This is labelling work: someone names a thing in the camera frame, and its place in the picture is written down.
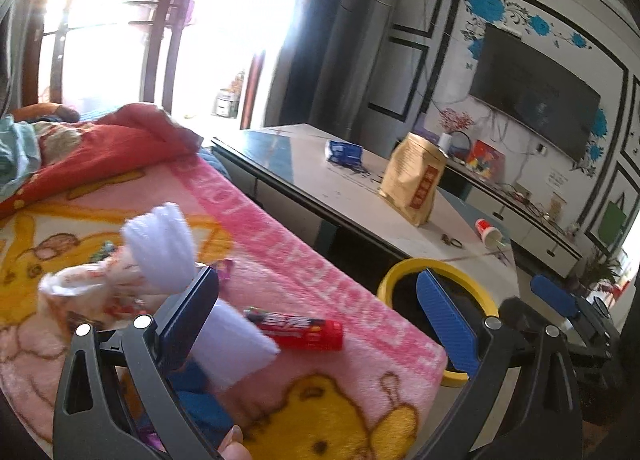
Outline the left hand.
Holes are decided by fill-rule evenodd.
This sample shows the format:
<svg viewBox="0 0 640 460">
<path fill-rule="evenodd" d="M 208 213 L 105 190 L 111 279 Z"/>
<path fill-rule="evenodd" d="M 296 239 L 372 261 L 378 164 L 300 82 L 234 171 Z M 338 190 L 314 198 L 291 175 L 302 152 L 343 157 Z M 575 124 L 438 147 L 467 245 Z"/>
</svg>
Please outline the left hand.
<svg viewBox="0 0 640 460">
<path fill-rule="evenodd" d="M 233 425 L 220 443 L 218 454 L 224 460 L 252 460 L 250 452 L 243 444 L 243 433 L 239 425 Z"/>
</svg>

